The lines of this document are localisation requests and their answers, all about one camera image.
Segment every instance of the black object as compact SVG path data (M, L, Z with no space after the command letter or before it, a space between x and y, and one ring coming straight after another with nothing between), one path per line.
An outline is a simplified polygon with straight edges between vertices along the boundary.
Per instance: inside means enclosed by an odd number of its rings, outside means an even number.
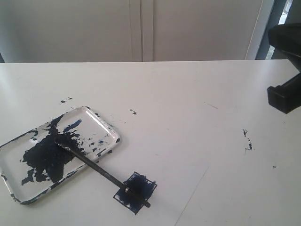
M94 163L93 161L89 160L87 157L85 157L83 154L78 153L74 150L72 150L71 148L65 146L64 144L62 144L59 140L55 140L55 143L60 146L62 149L72 153L75 157L77 157L78 159L80 159L81 161L83 161L85 164L87 164L89 167L91 167L92 169L94 169L95 171L97 171L98 173L100 173L101 175L103 175L105 178L107 178L109 181L111 181L113 184L115 184L116 186L118 186L120 189L122 189L126 194L132 196L133 198L135 198L136 200L138 200L141 204L143 204L146 207L150 207L151 204L146 201L144 198L142 198L141 196L137 195L132 189L130 189L128 186L126 186L125 184L121 183L119 180L117 180L115 177L113 177L110 173L108 173L107 171L105 171L104 169L102 169L101 167L99 167L96 163Z
M145 200L148 200L151 197L153 191L157 187L155 181L152 182L148 180L146 176L140 175L137 172L134 172L132 176L123 183ZM120 202L121 205L131 210L135 215L143 207L143 204L141 202L127 195L124 189L119 189L114 195L114 199Z
M269 43L301 71L301 23L281 24L268 32ZM301 73L281 86L268 88L269 104L287 114L301 106Z

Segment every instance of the black plastic part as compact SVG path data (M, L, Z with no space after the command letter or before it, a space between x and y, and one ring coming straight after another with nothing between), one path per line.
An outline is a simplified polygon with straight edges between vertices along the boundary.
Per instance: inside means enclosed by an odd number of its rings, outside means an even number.
M301 71L301 23L277 25L269 30L270 45ZM287 114L301 106L301 73L281 86L268 88L269 104Z

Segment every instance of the white wall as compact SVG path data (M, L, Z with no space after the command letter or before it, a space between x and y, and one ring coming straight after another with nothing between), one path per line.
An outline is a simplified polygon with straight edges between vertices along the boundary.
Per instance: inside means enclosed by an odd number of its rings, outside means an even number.
M244 59L261 2L154 0L153 59Z
M0 16L5 62L133 60L129 0L0 0Z

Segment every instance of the ink palette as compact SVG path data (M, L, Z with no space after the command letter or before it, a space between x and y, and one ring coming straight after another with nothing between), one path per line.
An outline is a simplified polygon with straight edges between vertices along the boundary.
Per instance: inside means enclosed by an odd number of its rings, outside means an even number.
M56 138L92 161L110 152L119 135L89 107L79 107L0 146L0 173L12 198L30 204L76 174L85 164L54 143Z

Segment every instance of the white table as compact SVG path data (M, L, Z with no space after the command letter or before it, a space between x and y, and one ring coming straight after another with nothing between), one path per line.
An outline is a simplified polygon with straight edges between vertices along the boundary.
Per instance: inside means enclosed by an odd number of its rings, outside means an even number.
M296 74L286 60L1 64L0 143L88 105L126 138L116 152L155 139L155 146L183 156L197 150L208 161L177 226L297 226L301 108L285 115L268 105L266 92ZM67 97L73 100L61 104ZM147 128L156 133L149 137ZM246 150L248 139L252 150ZM97 208L85 213L76 206L76 187L90 175L84 170L27 207L14 203L1 181L0 225L101 225L106 216ZM88 200L94 195L89 185ZM68 205L60 202L66 196L72 198Z

